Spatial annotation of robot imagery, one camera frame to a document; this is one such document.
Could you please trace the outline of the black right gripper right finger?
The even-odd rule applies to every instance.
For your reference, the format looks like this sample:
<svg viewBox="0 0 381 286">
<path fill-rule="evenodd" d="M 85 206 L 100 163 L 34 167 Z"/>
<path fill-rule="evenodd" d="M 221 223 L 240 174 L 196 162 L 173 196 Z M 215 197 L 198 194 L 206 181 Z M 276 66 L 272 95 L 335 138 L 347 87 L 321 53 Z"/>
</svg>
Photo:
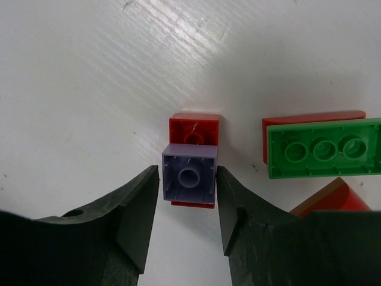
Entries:
<svg viewBox="0 0 381 286">
<path fill-rule="evenodd" d="M 294 216 L 217 169 L 224 255 L 233 285 L 379 285 L 380 213 Z"/>
</svg>

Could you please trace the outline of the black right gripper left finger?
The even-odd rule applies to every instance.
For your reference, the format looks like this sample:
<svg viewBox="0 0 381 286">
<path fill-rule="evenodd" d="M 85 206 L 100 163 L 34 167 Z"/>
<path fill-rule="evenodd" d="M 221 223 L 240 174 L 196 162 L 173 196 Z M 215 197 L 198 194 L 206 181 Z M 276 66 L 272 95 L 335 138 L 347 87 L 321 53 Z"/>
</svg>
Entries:
<svg viewBox="0 0 381 286">
<path fill-rule="evenodd" d="M 2 285 L 136 285 L 146 265 L 158 166 L 62 216 L 1 212 Z"/>
</svg>

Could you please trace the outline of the red curved lego brick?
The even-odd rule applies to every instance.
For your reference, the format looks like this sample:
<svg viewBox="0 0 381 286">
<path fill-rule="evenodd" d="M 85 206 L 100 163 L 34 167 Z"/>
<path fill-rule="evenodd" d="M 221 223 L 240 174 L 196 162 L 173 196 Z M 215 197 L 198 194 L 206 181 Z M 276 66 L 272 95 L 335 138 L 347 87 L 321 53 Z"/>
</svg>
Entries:
<svg viewBox="0 0 381 286">
<path fill-rule="evenodd" d="M 289 213 L 305 217 L 312 211 L 371 211 L 363 199 L 340 177 L 323 187 Z"/>
</svg>

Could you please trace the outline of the purple square lego brick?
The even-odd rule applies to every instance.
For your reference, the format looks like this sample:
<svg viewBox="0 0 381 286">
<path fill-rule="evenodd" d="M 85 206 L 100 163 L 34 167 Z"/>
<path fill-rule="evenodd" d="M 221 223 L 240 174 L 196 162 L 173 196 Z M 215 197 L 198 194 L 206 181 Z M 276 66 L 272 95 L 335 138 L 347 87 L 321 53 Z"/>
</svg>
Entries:
<svg viewBox="0 0 381 286">
<path fill-rule="evenodd" d="M 217 154 L 215 145 L 168 144 L 162 153 L 163 199 L 214 204 Z"/>
</svg>

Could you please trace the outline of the long red lego plate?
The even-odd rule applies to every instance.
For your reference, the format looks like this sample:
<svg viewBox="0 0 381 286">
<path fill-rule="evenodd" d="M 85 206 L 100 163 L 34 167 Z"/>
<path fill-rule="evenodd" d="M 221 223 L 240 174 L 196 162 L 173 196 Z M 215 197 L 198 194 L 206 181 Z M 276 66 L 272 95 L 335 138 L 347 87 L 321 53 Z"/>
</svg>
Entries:
<svg viewBox="0 0 381 286">
<path fill-rule="evenodd" d="M 268 117 L 262 119 L 263 162 L 267 164 L 267 127 L 273 125 L 289 125 L 297 123 L 329 122 L 339 120 L 365 119 L 366 112 L 362 110 L 330 111 L 323 113 L 298 114 L 283 117 Z"/>
</svg>

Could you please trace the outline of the long green lego brick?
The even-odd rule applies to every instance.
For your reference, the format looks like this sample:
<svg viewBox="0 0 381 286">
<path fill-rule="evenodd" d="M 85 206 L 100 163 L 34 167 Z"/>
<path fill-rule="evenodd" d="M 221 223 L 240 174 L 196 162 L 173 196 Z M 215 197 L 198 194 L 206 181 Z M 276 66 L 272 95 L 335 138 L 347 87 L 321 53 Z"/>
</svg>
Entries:
<svg viewBox="0 0 381 286">
<path fill-rule="evenodd" d="M 267 128 L 271 179 L 380 174 L 380 119 Z"/>
</svg>

